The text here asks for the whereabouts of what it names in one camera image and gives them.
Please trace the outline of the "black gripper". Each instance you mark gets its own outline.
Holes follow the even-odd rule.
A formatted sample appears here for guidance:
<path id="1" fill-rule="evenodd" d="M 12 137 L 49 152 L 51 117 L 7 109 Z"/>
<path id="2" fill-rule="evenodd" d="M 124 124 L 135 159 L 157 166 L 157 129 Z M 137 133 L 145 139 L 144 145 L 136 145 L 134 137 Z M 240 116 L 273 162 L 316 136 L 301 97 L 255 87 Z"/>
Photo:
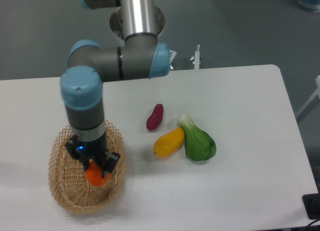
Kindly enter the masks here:
<path id="1" fill-rule="evenodd" d="M 119 153 L 107 152 L 106 134 L 88 142 L 80 141 L 79 136 L 74 134 L 68 139 L 64 147 L 73 160 L 81 163 L 85 172 L 89 168 L 90 160 L 94 160 L 101 170 L 103 179 L 113 172 L 121 157 Z"/>

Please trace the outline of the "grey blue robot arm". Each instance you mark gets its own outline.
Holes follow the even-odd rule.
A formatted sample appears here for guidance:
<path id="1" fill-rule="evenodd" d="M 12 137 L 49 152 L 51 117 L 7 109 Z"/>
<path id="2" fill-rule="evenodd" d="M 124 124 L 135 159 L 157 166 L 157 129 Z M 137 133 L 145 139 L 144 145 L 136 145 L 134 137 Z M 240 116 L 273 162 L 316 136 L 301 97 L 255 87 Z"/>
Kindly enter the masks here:
<path id="1" fill-rule="evenodd" d="M 84 170 L 94 161 L 105 178 L 120 155 L 107 148 L 103 106 L 106 82 L 157 78 L 170 71 L 170 49 L 158 42 L 154 0 L 79 0 L 88 9 L 119 7 L 124 45 L 103 49 L 95 41 L 76 42 L 60 78 L 71 138 L 65 148 Z"/>

